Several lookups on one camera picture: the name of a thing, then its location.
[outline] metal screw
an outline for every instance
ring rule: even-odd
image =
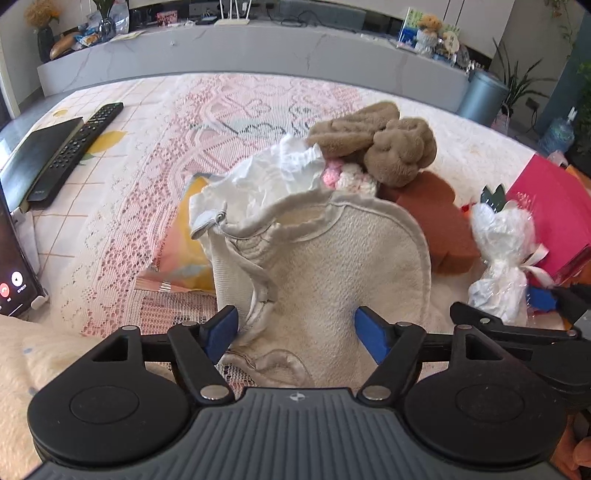
[[[229,393],[230,391],[223,385],[208,385],[199,391],[199,394],[206,400],[221,400]]]
[[[226,219],[226,212],[221,211],[216,215],[216,224],[222,223]]]
[[[383,387],[382,385],[370,385],[365,387],[362,392],[363,396],[371,401],[381,401],[386,400],[392,392],[387,387]]]

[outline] smartphone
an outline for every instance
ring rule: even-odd
[[[43,303],[46,293],[31,268],[12,223],[0,186],[0,314],[18,317]]]

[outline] power outlet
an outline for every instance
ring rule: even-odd
[[[537,112],[540,108],[540,104],[536,102],[532,97],[527,97],[527,100],[525,101],[525,106],[527,108],[530,108],[534,112]]]

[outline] gray trash can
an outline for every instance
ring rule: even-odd
[[[489,127],[508,94],[507,85],[492,73],[473,70],[470,85],[456,113]]]

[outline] white ribbon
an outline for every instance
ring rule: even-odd
[[[549,250],[544,245],[539,244],[538,248],[535,249],[535,252],[519,266],[523,271],[531,273],[544,288],[552,288],[556,286],[556,284],[546,270],[540,267],[535,267],[534,265],[542,261],[546,255],[548,255],[548,252]]]

